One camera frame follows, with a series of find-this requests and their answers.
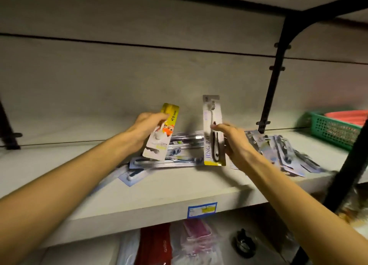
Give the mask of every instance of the green plastic basket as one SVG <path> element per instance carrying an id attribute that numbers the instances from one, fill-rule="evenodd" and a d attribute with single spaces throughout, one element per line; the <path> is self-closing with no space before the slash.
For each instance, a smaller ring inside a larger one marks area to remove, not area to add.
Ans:
<path id="1" fill-rule="evenodd" d="M 310 114 L 312 135 L 349 151 L 352 149 L 352 145 L 362 128 L 361 126 L 331 119 L 316 112 Z"/>

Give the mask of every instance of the red package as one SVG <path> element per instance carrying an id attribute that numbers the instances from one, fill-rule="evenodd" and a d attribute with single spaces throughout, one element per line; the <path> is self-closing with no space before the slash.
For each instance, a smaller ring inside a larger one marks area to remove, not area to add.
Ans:
<path id="1" fill-rule="evenodd" d="M 171 265 L 170 223 L 140 229 L 135 265 Z"/>

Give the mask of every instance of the clear plastic bag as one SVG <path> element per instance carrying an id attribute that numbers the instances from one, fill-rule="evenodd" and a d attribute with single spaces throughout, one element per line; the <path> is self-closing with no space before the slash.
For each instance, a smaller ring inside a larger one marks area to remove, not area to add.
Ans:
<path id="1" fill-rule="evenodd" d="M 172 223 L 172 265 L 223 265 L 220 236 L 201 219 Z"/>

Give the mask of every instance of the toothbrush handle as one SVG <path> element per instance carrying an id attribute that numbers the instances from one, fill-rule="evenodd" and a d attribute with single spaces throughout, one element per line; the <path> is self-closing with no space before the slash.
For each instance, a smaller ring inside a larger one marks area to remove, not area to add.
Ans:
<path id="1" fill-rule="evenodd" d="M 214 161 L 218 162 L 220 160 L 220 148 L 218 144 L 219 134 L 213 131 L 213 141 L 214 141 Z"/>

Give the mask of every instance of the pile of toothbrush packages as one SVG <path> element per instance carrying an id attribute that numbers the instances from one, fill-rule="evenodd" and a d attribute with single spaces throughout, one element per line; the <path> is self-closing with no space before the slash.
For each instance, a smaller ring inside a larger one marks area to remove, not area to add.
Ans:
<path id="1" fill-rule="evenodd" d="M 222 123 L 218 95 L 203 96 L 203 131 L 174 133 L 179 107 L 165 103 L 161 112 L 169 114 L 169 118 L 151 133 L 142 155 L 120 165 L 97 189 L 117 177 L 131 187 L 161 168 L 228 165 L 238 169 L 229 159 L 226 161 L 223 133 L 210 128 L 212 124 Z M 246 131 L 246 137 L 260 154 L 289 176 L 305 177 L 306 173 L 324 171 L 309 156 L 294 150 L 281 135 L 262 135 L 254 130 Z"/>

